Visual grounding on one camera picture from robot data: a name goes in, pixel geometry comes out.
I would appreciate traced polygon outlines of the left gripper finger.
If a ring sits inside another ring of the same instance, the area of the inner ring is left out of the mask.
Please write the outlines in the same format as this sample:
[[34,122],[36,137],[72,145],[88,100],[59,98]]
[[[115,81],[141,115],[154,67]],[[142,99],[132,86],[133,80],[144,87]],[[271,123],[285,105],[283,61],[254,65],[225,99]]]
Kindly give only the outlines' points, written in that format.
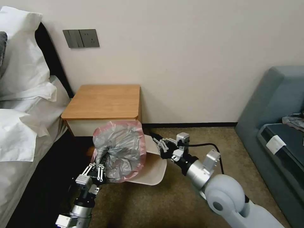
[[89,163],[89,165],[82,172],[82,175],[90,176],[90,177],[97,177],[97,166],[96,166],[95,160],[93,160]]
[[102,163],[100,163],[100,164],[98,165],[98,175],[97,175],[97,180],[98,180],[99,182],[103,182],[103,181],[104,181],[104,178],[103,178],[104,169],[105,169],[104,165],[103,165]]

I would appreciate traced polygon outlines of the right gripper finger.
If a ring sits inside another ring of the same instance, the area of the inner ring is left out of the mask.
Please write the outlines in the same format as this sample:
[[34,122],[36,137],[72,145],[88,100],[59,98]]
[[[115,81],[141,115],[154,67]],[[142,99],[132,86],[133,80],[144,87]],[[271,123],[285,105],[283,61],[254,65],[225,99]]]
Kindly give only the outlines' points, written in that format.
[[163,141],[166,142],[166,143],[172,143],[172,144],[176,144],[176,143],[177,143],[175,139],[172,139],[172,138],[164,138],[164,137],[162,137],[161,135],[156,134],[156,133],[153,133],[153,132],[150,132],[150,136],[151,136],[152,138],[157,139],[158,141],[163,140]]
[[156,143],[160,153],[167,153],[169,148],[167,147],[164,140],[155,140],[155,143]]

